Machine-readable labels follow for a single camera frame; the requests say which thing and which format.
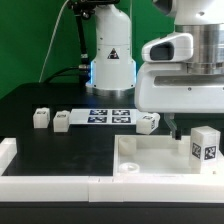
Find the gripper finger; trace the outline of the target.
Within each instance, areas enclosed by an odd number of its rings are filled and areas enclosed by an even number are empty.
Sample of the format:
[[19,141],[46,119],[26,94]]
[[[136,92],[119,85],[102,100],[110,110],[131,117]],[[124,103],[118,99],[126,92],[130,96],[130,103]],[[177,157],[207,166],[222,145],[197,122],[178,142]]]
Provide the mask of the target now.
[[175,140],[180,140],[182,138],[182,133],[175,122],[175,114],[174,113],[165,113],[164,120],[170,129],[172,138]]

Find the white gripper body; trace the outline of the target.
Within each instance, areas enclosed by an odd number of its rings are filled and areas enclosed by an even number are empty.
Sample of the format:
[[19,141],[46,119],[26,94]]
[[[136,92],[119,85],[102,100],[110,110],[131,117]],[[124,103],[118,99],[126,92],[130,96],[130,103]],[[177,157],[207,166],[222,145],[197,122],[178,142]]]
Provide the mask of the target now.
[[224,75],[188,74],[183,63],[144,63],[135,106],[142,112],[224,113]]

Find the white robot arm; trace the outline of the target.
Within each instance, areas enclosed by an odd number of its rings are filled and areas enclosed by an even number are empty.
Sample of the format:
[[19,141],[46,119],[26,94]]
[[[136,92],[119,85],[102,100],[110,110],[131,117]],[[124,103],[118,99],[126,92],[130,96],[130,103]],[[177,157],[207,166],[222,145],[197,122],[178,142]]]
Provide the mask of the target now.
[[224,112],[224,0],[151,0],[174,19],[174,31],[146,43],[143,64],[131,52],[129,18],[110,3],[96,6],[97,54],[89,91],[134,92],[142,112]]

